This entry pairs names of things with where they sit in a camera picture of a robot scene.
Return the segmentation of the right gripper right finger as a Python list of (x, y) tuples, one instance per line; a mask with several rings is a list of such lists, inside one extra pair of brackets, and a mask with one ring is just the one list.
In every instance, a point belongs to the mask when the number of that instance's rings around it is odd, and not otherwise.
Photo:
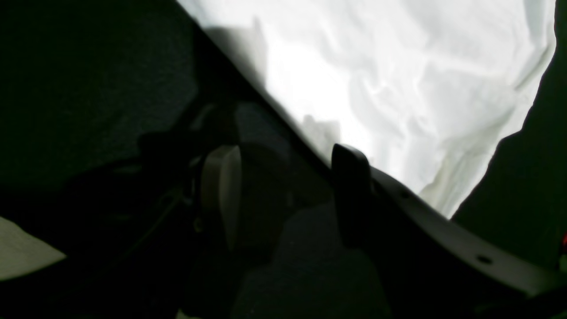
[(331, 170), (344, 245), (377, 269), (395, 319), (564, 319), (566, 274), (526, 262), (445, 219), (336, 144)]

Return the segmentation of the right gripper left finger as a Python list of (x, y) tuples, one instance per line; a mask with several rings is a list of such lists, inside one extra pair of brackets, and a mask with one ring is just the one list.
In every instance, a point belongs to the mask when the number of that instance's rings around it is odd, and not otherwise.
[(221, 145), (198, 163), (191, 198), (196, 262), (186, 291), (186, 313), (199, 319), (226, 319), (237, 287), (232, 270), (239, 232), (241, 150)]

